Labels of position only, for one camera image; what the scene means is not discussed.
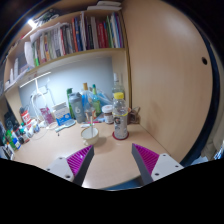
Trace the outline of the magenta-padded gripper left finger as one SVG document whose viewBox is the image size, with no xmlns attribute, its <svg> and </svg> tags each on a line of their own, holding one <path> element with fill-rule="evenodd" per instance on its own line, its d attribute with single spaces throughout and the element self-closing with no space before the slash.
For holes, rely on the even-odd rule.
<svg viewBox="0 0 224 224">
<path fill-rule="evenodd" d="M 87 146 L 74 154 L 59 157 L 46 170 L 78 186 L 83 184 L 87 170 L 94 156 L 94 146 Z"/>
</svg>

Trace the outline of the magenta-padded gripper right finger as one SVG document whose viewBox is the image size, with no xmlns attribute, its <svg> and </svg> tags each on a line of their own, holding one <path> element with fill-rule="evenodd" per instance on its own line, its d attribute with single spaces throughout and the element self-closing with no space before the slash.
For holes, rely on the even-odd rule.
<svg viewBox="0 0 224 224">
<path fill-rule="evenodd" d="M 138 144 L 132 144 L 132 155 L 144 185 L 183 169 L 183 166 L 167 153 L 157 154 Z"/>
</svg>

